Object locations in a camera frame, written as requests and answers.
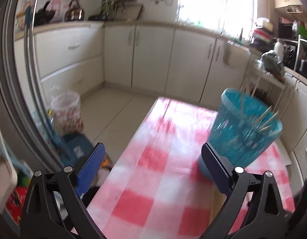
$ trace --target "kettle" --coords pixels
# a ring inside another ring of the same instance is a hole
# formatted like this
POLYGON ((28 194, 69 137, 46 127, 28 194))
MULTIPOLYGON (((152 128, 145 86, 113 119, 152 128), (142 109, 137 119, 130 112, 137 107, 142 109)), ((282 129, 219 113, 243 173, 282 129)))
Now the kettle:
POLYGON ((65 13, 65 21, 83 21, 84 20, 85 11, 83 8, 81 8, 78 0, 72 0, 69 3, 69 10, 65 13))

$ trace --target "window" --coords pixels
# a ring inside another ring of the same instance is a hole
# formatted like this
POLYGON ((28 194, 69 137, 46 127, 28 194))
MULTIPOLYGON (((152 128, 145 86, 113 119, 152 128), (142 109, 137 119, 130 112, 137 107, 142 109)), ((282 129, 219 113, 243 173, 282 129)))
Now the window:
POLYGON ((257 0, 178 0, 177 20, 247 38, 256 19, 257 0))

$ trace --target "white bottle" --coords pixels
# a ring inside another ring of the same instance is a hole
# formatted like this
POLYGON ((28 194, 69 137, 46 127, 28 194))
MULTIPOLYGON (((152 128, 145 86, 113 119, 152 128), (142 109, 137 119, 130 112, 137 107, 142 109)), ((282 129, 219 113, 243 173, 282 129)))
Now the white bottle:
POLYGON ((280 57, 281 61, 283 62, 284 57, 284 46, 283 43, 280 42, 280 39, 277 39, 277 42, 274 45, 274 52, 280 57))

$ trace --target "floor grout line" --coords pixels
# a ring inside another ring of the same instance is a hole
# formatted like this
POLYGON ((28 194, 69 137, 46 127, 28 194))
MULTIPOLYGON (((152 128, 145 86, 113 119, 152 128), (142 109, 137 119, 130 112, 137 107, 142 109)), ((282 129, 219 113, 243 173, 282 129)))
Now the floor grout line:
POLYGON ((123 109, 136 97, 137 94, 135 94, 125 105, 124 107, 113 117, 113 119, 107 124, 107 126, 104 127, 104 129, 97 135, 95 140, 92 142, 95 144, 95 141, 100 137, 100 135, 105 131, 105 129, 114 121, 114 119, 123 111, 123 109))

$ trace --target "blue gripper pad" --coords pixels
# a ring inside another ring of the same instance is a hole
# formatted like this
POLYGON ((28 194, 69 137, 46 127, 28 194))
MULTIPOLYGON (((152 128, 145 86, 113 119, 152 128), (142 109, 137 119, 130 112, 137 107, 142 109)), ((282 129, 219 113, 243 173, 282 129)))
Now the blue gripper pad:
POLYGON ((209 143, 205 143, 202 146, 201 156, 206 167, 208 168, 209 173, 212 176, 212 179, 217 185, 218 190, 221 193, 226 194, 227 197, 229 197, 232 192, 232 184, 229 172, 224 166, 224 164, 221 162, 224 159, 221 159, 222 157, 215 152, 215 150, 209 143))
POLYGON ((81 194, 86 193, 88 191, 104 159, 105 159, 105 146, 102 143, 97 143, 97 145, 93 149, 93 152, 88 156, 88 159, 85 162, 84 166, 77 174, 77 183, 76 183, 75 192, 78 195, 78 197, 80 197, 81 194))

